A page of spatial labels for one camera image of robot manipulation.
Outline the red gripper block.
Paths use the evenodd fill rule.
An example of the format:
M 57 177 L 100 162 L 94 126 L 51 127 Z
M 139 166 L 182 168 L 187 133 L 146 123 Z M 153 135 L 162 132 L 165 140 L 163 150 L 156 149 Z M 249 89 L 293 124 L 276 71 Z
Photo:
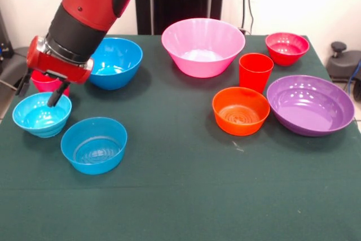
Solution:
M 28 69 L 22 77 L 16 96 L 23 97 L 29 89 L 30 70 L 48 73 L 54 77 L 60 78 L 59 87 L 57 87 L 48 99 L 47 105 L 55 107 L 60 98 L 69 95 L 70 83 L 84 84 L 90 77 L 94 67 L 94 60 L 90 58 L 85 64 L 74 64 L 56 55 L 47 53 L 47 46 L 43 37 L 35 36 L 29 46 L 27 53 Z

